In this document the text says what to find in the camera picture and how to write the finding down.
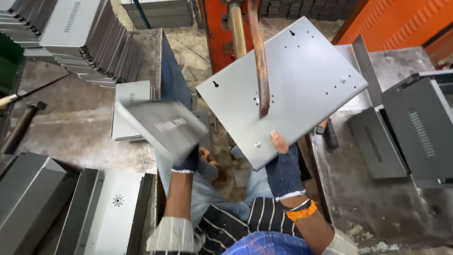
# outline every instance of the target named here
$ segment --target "orange thread bracelet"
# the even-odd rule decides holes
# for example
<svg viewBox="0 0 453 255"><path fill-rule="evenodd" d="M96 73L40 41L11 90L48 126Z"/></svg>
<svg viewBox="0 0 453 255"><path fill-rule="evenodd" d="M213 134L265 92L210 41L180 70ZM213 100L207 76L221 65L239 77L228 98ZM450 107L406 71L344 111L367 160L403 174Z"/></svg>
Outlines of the orange thread bracelet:
<svg viewBox="0 0 453 255"><path fill-rule="evenodd" d="M309 208L303 209L300 211L288 211L286 212L286 215L288 218L290 218L292 221L296 221L298 219L306 218L310 215L312 215L318 208L316 207L316 202L312 201L312 204L310 205Z"/></svg>

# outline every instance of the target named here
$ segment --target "orange machine frame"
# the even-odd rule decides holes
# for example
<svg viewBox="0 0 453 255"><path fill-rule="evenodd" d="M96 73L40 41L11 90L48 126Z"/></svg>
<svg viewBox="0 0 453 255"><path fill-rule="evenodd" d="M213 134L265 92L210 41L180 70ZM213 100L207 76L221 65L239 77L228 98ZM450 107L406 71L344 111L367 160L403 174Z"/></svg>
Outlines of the orange machine frame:
<svg viewBox="0 0 453 255"><path fill-rule="evenodd" d="M453 0L369 0L337 44L362 34L368 51L422 46L453 21Z"/></svg>
<svg viewBox="0 0 453 255"><path fill-rule="evenodd" d="M198 0L200 14L205 22L212 74L217 73L234 61L233 52L225 51L226 47L232 47L233 34L231 30L222 30L222 14L227 13L227 6L222 2L226 2L226 0ZM247 0L242 1L242 15L244 17L247 52L249 52L253 49L253 42L247 14Z"/></svg>

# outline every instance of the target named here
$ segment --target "brass cylinder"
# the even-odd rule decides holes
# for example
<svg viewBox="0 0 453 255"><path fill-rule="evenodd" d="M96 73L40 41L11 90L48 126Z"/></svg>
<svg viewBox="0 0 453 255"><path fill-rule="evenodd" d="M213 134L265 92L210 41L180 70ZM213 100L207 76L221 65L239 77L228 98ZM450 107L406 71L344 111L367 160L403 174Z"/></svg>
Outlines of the brass cylinder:
<svg viewBox="0 0 453 255"><path fill-rule="evenodd" d="M234 58L239 59L247 53L246 37L244 34L244 22L242 11L238 4L230 7L231 29L233 31Z"/></svg>

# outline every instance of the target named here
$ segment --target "concrete floor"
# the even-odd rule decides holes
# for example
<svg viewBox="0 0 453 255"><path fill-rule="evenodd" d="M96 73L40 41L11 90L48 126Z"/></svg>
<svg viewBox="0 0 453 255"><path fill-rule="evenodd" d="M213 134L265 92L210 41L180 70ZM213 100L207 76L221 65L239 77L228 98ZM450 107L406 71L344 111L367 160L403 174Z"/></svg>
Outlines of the concrete floor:
<svg viewBox="0 0 453 255"><path fill-rule="evenodd" d="M130 20L126 10L120 5L120 0L111 0L114 12L117 14L122 24L129 30L133 30L133 23ZM266 41L282 29L287 27L293 22L293 20L286 19L266 19L262 18L260 21L260 28L263 34L263 40ZM318 21L311 20L315 27L328 39L332 40L337 31L340 29L343 21L337 22L331 21ZM183 75L188 83L191 90L195 91L195 87L209 78L211 73L211 66L209 62L209 52L207 48L206 35L204 30L197 28L196 24L192 27L164 29L170 46L176 55L181 54L184 58L184 67L182 69ZM209 110L209 107L203 100L198 101L198 108L205 108ZM213 186L218 190L225 198L231 201L243 201L246 195L245 187L236 187L234 178L234 172L240 169L248 168L248 162L244 160L233 161L231 160L229 149L227 148L226 130L219 125L219 132L214 135L215 151L214 155L217 162L223 168L228 176L225 183L216 182ZM306 152L306 145L301 146L304 152ZM312 192L316 196L317 193L316 184L313 181L305 183L305 187L308 192ZM447 248L436 248L427 249L420 251L412 250L400 250L394 251L388 254L426 254L426 255L453 255L452 249Z"/></svg>

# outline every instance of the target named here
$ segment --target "worker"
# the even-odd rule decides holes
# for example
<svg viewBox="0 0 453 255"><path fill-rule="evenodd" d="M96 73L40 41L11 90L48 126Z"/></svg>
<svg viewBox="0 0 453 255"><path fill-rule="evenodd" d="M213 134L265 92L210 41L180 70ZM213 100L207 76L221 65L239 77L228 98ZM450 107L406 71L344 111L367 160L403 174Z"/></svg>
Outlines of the worker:
<svg viewBox="0 0 453 255"><path fill-rule="evenodd" d="M229 202L202 175L215 166L195 148L172 166L156 152L167 196L165 213L147 240L156 254L358 254L354 242L330 226L302 186L295 145L270 134L277 157L252 171L243 202ZM238 147L236 158L243 157Z"/></svg>

